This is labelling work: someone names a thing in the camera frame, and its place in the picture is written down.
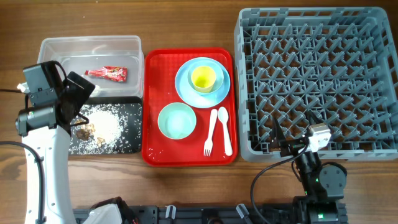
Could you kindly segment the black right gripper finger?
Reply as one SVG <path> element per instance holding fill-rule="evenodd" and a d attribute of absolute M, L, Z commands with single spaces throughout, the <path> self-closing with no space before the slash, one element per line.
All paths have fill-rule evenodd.
<path fill-rule="evenodd" d="M 307 111 L 307 119 L 310 126 L 322 124 L 322 120 L 311 110 Z"/>
<path fill-rule="evenodd" d="M 272 131 L 271 131 L 271 149 L 280 149 L 285 144 L 285 136 L 282 131 L 282 128 L 277 120 L 277 118 L 273 118 L 272 120 Z"/>

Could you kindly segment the green bowl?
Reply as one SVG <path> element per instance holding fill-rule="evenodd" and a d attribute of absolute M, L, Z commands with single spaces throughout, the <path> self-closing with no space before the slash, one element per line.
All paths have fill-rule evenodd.
<path fill-rule="evenodd" d="M 160 132 L 167 138 L 180 140 L 194 131 L 197 117 L 194 110 L 185 103 L 170 103 L 159 113 L 157 124 Z"/>

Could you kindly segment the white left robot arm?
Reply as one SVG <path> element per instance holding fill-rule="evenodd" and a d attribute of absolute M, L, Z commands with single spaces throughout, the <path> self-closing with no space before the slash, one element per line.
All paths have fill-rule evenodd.
<path fill-rule="evenodd" d="M 31 106 L 20 110 L 28 173 L 26 223 L 75 223 L 70 200 L 68 148 L 71 122 L 95 89 L 75 72 L 61 77 L 56 68 L 24 69 Z"/>

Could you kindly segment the red candy wrapper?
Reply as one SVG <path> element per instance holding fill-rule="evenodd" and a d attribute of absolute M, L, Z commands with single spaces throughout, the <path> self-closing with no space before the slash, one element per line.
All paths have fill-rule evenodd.
<path fill-rule="evenodd" d="M 114 82 L 125 82 L 127 79 L 127 68 L 104 66 L 99 70 L 86 70 L 85 75 L 96 78 L 104 78 Z"/>

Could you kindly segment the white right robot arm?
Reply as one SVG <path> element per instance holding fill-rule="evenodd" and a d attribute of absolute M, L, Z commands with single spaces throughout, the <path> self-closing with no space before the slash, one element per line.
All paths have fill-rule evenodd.
<path fill-rule="evenodd" d="M 292 156 L 305 195 L 294 197 L 290 221 L 292 223 L 347 223 L 344 198 L 347 170 L 337 162 L 322 162 L 318 151 L 331 139 L 331 130 L 311 111 L 310 125 L 305 133 L 288 140 L 276 118 L 272 121 L 271 147 L 280 150 L 282 157 Z"/>

